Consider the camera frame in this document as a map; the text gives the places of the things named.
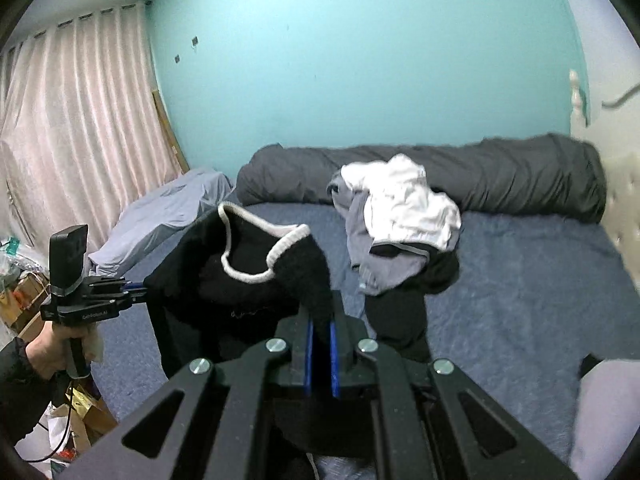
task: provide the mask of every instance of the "tufted headboard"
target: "tufted headboard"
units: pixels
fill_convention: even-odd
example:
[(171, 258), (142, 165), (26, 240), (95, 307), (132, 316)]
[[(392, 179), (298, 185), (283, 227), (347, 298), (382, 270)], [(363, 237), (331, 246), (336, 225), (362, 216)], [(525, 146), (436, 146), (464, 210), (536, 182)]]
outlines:
[(571, 135), (588, 140), (596, 147), (607, 177), (607, 205), (600, 223), (640, 291), (640, 152), (633, 151), (633, 144), (629, 142), (630, 137), (640, 136), (640, 124), (625, 117), (629, 110), (622, 107), (622, 102), (620, 106), (605, 104), (597, 121), (587, 126), (580, 81), (573, 71), (570, 82)]

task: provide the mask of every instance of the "silver bolt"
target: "silver bolt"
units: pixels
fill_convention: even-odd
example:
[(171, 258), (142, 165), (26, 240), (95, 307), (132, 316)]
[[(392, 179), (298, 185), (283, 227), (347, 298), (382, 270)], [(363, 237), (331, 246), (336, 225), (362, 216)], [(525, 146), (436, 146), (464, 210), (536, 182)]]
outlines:
[(358, 341), (358, 348), (361, 352), (367, 354), (370, 352), (375, 352), (378, 349), (378, 343), (369, 338), (361, 339), (360, 341)]
[(287, 348), (287, 342), (279, 337), (274, 337), (267, 341), (266, 347), (269, 352), (282, 352)]
[(205, 374), (209, 371), (209, 368), (211, 368), (211, 363), (208, 359), (202, 357), (200, 359), (194, 359), (189, 363), (189, 370), (196, 375)]
[(436, 359), (433, 362), (433, 369), (436, 370), (437, 374), (449, 375), (455, 368), (453, 363), (448, 359)]

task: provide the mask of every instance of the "person's arm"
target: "person's arm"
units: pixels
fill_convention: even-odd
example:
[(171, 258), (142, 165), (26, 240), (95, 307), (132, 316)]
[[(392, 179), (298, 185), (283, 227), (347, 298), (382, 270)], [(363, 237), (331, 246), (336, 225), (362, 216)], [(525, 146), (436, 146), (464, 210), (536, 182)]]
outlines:
[(0, 424), (13, 445), (33, 431), (51, 401), (53, 375), (65, 368), (66, 339), (86, 327), (44, 324), (30, 343), (15, 338), (0, 351)]

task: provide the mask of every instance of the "human hand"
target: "human hand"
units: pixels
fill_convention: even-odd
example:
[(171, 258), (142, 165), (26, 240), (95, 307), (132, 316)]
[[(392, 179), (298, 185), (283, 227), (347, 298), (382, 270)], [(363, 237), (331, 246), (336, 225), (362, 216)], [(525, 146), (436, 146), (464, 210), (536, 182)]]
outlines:
[[(27, 358), (38, 375), (48, 381), (54, 373), (66, 368), (66, 340), (87, 339), (89, 332), (88, 326), (69, 327), (46, 321), (37, 338), (27, 345)], [(88, 361), (94, 358), (87, 352), (84, 357)]]

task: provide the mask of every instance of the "wrist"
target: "wrist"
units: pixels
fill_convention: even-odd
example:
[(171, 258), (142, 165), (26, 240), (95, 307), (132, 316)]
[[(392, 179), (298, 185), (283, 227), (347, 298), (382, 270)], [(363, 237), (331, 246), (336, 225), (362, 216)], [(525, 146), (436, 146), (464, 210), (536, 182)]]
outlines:
[(34, 339), (25, 348), (27, 359), (31, 367), (36, 371), (41, 379), (49, 381), (58, 370), (47, 357), (47, 350), (43, 348), (38, 339)]

